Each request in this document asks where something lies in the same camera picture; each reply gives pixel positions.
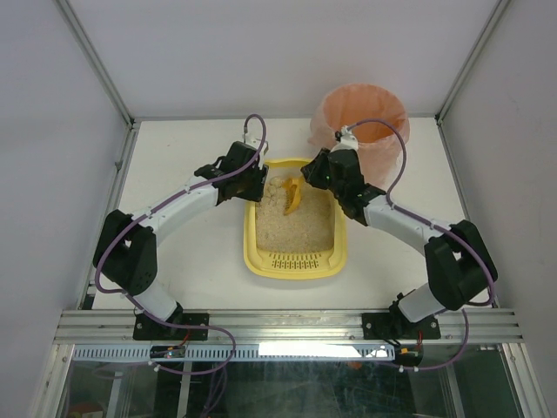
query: black mounting bracket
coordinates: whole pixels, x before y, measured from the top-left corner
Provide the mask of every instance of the black mounting bracket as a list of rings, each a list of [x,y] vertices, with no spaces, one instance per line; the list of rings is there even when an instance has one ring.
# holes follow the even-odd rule
[[[404,334],[393,332],[392,323],[393,315],[391,313],[363,313],[364,340],[417,340],[419,331],[421,331],[423,340],[441,339],[439,322],[432,316],[416,322]]]
[[[209,325],[208,313],[182,313],[179,320],[173,321],[181,325]],[[188,331],[186,329],[162,327],[157,322],[150,320],[142,313],[136,316],[133,328],[133,340],[135,341],[176,341],[182,340]],[[206,329],[192,329],[189,341],[207,341],[208,331]]]

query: yellow bin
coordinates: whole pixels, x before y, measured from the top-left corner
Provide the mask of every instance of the yellow bin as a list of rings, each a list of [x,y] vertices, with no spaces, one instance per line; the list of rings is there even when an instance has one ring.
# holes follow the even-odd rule
[[[277,172],[300,175],[299,169],[311,160],[306,158],[272,159],[269,165],[269,178]],[[334,224],[332,249],[318,253],[272,253],[257,247],[255,233],[255,203],[247,202],[244,218],[244,260],[255,274],[274,279],[310,280],[321,279],[338,273],[346,263],[346,223],[339,203],[331,194],[334,210],[331,222]]]

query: yellow plastic tray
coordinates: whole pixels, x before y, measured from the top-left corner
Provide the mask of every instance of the yellow plastic tray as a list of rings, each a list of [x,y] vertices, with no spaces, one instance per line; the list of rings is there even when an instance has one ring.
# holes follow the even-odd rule
[[[311,160],[289,158],[268,160],[269,176],[274,169],[298,168]],[[260,250],[256,243],[255,203],[247,202],[244,218],[244,260],[255,274],[274,279],[321,279],[338,273],[346,263],[345,215],[331,194],[332,222],[334,223],[333,247],[318,253],[272,253]]]

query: white wall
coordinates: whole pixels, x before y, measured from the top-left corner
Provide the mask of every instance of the white wall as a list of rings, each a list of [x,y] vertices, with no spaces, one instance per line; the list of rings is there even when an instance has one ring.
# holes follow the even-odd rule
[[[445,121],[472,219],[557,415],[557,2],[513,2]]]
[[[311,115],[379,84],[441,106],[495,0],[70,0],[136,117]]]
[[[29,412],[83,289],[124,125],[53,2],[0,12],[0,416]]]

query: white tabletop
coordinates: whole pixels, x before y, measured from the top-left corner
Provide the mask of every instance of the white tabletop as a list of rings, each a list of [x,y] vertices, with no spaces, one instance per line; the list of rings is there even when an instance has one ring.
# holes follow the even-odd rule
[[[443,144],[432,118],[411,119],[408,165],[393,196],[402,206],[448,221],[464,218]],[[120,209],[131,212],[164,197],[201,165],[241,139],[243,121],[143,122]],[[267,120],[266,158],[308,157],[309,119]],[[347,219],[348,260],[331,278],[274,280],[251,273],[243,258],[245,202],[233,199],[178,229],[158,249],[157,280],[184,308],[382,308],[400,292],[427,282],[423,257],[381,231]],[[107,287],[115,285],[103,281]],[[94,308],[129,308],[117,295],[97,293]]]

